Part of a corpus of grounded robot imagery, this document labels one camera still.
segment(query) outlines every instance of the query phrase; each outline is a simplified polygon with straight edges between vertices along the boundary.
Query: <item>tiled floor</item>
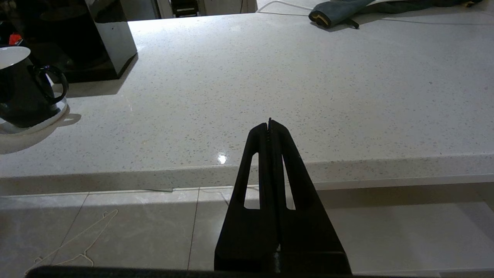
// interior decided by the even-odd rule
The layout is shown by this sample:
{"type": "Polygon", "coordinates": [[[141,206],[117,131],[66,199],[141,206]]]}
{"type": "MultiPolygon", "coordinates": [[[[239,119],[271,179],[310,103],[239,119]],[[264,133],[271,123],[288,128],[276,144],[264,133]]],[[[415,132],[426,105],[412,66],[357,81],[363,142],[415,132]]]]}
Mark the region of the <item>tiled floor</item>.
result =
{"type": "MultiPolygon", "coordinates": [[[[231,192],[0,197],[0,277],[45,264],[212,270],[231,192]]],[[[471,188],[331,190],[320,197],[356,274],[454,277],[452,270],[494,269],[494,213],[471,188]]],[[[251,187],[246,207],[258,206],[251,187]]]]}

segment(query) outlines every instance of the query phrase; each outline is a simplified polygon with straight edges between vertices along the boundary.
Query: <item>white saucer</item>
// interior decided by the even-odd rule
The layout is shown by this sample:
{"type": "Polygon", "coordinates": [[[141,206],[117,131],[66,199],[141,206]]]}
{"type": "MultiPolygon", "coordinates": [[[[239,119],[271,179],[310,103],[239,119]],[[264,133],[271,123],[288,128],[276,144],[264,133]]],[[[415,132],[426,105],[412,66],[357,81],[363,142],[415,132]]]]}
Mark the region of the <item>white saucer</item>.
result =
{"type": "Polygon", "coordinates": [[[21,136],[26,134],[35,133],[36,131],[40,131],[45,127],[56,122],[67,110],[67,99],[64,97],[61,101],[57,103],[58,113],[56,113],[53,117],[46,119],[39,124],[36,124],[29,128],[18,128],[17,126],[12,125],[0,119],[0,135],[2,136],[21,136]]]}

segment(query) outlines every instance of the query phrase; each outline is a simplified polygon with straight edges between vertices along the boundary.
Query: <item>mug handle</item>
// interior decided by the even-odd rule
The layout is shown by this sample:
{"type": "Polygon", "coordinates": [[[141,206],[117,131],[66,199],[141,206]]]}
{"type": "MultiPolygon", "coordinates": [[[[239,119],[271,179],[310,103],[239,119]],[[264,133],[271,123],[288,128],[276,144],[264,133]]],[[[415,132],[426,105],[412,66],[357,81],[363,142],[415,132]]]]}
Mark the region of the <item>mug handle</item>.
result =
{"type": "Polygon", "coordinates": [[[51,97],[50,95],[47,95],[45,93],[45,91],[41,90],[44,97],[48,101],[50,101],[51,104],[56,104],[57,102],[61,101],[67,95],[67,91],[69,90],[69,83],[67,82],[67,78],[65,78],[65,75],[63,74],[63,72],[55,66],[45,65],[45,66],[34,69],[34,73],[36,75],[39,75],[40,73],[46,74],[47,72],[53,73],[62,82],[63,92],[62,92],[62,95],[59,97],[51,97]]]}

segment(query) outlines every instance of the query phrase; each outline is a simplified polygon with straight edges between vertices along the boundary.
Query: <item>white countertop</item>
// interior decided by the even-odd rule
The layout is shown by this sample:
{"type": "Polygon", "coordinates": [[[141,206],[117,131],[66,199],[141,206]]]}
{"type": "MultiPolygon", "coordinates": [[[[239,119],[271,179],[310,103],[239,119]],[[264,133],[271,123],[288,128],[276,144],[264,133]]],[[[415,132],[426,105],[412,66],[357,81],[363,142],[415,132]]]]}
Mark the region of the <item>white countertop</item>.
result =
{"type": "Polygon", "coordinates": [[[1,138],[0,194],[232,185],[269,117],[318,188],[493,182],[493,9],[355,20],[130,22],[124,77],[71,84],[65,122],[1,138]]]}

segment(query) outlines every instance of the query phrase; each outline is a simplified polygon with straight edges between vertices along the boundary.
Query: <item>white cable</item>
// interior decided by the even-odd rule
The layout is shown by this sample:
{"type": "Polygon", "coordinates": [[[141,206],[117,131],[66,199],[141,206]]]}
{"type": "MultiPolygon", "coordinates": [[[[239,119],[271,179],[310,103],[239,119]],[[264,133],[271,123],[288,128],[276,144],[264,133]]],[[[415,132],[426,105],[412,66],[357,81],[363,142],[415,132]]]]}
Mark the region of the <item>white cable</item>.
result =
{"type": "Polygon", "coordinates": [[[262,9],[264,9],[265,7],[267,7],[267,6],[269,6],[269,5],[273,4],[273,3],[281,3],[281,4],[288,5],[288,6],[292,6],[292,7],[296,7],[296,8],[301,8],[301,9],[304,9],[304,10],[312,10],[312,8],[309,8],[309,7],[299,6],[299,5],[295,5],[295,4],[288,3],[288,2],[285,2],[285,1],[280,1],[280,0],[273,0],[273,1],[267,2],[264,6],[262,6],[261,8],[259,8],[256,12],[261,12],[262,9]]]}

